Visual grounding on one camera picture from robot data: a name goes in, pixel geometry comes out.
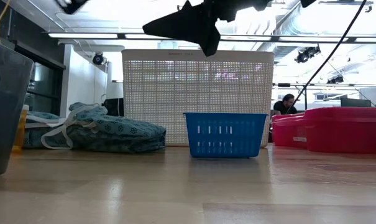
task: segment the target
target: man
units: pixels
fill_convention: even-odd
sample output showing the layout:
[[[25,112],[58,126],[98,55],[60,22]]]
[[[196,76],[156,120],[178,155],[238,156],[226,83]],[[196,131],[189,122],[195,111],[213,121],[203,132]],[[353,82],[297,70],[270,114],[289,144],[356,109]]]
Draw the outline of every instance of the man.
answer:
[[[288,109],[294,102],[294,95],[292,94],[287,94],[283,97],[282,101],[278,101],[274,104],[273,109],[280,111],[281,114],[287,114]],[[288,114],[296,114],[297,109],[293,106]]]

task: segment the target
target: folded blanket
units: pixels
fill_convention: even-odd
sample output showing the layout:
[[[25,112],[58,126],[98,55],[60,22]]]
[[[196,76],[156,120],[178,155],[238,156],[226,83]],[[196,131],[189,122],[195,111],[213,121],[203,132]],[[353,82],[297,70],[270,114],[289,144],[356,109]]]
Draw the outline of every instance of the folded blanket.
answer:
[[[75,103],[67,119],[29,112],[24,149],[81,149],[100,152],[150,152],[165,148],[165,128],[106,115],[103,106]]]

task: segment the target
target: yellow bottle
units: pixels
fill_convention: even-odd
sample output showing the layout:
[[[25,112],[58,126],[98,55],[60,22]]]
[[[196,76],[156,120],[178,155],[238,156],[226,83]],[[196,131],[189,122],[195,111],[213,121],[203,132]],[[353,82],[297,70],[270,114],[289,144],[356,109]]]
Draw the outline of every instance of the yellow bottle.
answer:
[[[22,109],[21,117],[19,118],[18,129],[16,131],[14,145],[12,147],[12,153],[22,152],[22,146],[24,145],[26,115],[27,115],[28,110],[29,110],[29,106],[24,105]]]

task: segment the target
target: white laundry basket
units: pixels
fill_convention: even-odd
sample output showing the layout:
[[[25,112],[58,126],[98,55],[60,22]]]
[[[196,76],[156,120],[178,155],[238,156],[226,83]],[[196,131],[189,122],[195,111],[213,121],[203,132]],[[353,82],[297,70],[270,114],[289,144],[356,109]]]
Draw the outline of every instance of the white laundry basket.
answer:
[[[122,58],[125,117],[165,127],[168,145],[188,144],[186,112],[270,112],[271,52],[123,50]]]

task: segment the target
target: red storage container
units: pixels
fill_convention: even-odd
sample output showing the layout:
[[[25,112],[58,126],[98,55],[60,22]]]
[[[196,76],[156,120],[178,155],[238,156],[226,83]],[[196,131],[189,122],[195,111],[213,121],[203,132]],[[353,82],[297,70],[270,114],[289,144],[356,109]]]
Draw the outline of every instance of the red storage container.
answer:
[[[376,108],[318,108],[304,117],[310,151],[376,154]]]
[[[306,149],[305,114],[273,116],[272,139],[276,146]]]

